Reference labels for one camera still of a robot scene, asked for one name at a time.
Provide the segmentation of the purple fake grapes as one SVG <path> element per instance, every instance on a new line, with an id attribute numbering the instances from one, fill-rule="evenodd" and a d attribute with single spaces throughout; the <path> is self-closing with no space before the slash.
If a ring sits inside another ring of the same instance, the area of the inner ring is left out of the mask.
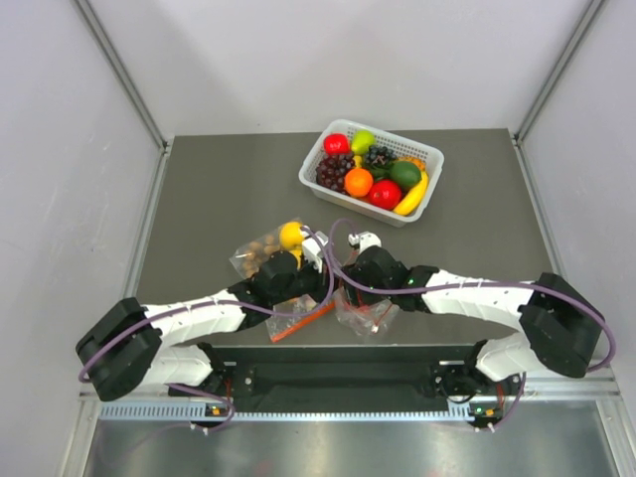
<path id="1" fill-rule="evenodd" d="M 387 169 L 398 159 L 398 156 L 387 146 L 372 145 L 363 159 L 367 168 Z"/>

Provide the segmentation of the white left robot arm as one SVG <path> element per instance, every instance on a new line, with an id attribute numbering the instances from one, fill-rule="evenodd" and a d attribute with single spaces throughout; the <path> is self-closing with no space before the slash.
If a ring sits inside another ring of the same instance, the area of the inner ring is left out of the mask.
<path id="1" fill-rule="evenodd" d="M 79 379 L 103 401 L 147 385 L 185 385 L 214 394 L 226 372 L 197 340 L 253 328 L 292 298 L 309 295 L 326 303 L 334 288 L 324 259 L 309 262 L 278 251 L 252 277 L 203 298 L 164 305 L 122 298 L 79 339 Z"/>

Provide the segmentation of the green fake pear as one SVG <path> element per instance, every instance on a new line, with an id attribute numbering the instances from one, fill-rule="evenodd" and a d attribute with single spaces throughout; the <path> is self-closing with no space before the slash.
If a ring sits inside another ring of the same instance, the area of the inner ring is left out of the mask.
<path id="1" fill-rule="evenodd" d="M 364 155 L 376 143 L 375 135 L 366 129 L 358 130 L 350 142 L 351 151 L 355 155 Z"/>

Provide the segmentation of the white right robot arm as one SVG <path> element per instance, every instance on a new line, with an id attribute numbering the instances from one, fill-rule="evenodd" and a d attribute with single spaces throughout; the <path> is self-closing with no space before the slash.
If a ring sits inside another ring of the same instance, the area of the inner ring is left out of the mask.
<path id="1" fill-rule="evenodd" d="M 476 343 L 464 360 L 464 382 L 484 394 L 513 375 L 549 370 L 580 379 L 602 332 L 596 312 L 561 276 L 505 284 L 446 270 L 406 267 L 384 248 L 365 249 L 343 268 L 356 306 L 389 300 L 402 311 L 458 315 L 511 329 L 510 336 Z"/>

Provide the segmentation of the green fake avocado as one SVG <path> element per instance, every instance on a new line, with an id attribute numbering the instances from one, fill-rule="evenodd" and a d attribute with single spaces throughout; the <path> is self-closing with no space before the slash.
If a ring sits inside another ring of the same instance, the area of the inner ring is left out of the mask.
<path id="1" fill-rule="evenodd" d="M 390 169 L 390 179 L 403 190 L 410 190 L 421 181 L 421 171 L 413 163 L 396 161 Z"/>

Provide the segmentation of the dark red fake grapes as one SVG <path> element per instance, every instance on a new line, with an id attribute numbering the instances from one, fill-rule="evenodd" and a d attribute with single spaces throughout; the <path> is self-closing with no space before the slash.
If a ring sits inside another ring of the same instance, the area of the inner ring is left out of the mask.
<path id="1" fill-rule="evenodd" d="M 315 182 L 323 188 L 347 195 L 345 177 L 355 167 L 353 153 L 324 155 L 315 168 Z"/>

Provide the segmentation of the clear zip bag orange seal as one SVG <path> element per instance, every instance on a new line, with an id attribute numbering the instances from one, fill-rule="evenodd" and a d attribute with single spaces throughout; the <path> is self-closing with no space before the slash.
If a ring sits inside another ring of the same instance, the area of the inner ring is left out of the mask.
<path id="1" fill-rule="evenodd" d="M 366 344 L 379 344 L 398 315 L 398 307 L 387 299 L 371 306 L 355 307 L 343 289 L 334 294 L 334 304 L 338 322 Z"/>

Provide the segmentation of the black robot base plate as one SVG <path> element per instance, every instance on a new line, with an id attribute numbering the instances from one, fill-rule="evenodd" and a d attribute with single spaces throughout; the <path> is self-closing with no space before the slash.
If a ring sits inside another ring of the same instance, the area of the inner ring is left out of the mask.
<path id="1" fill-rule="evenodd" d="M 478 395 L 502 380 L 475 368 L 467 346 L 211 347 L 234 397 L 276 388 L 388 390 L 411 388 L 426 398 Z"/>

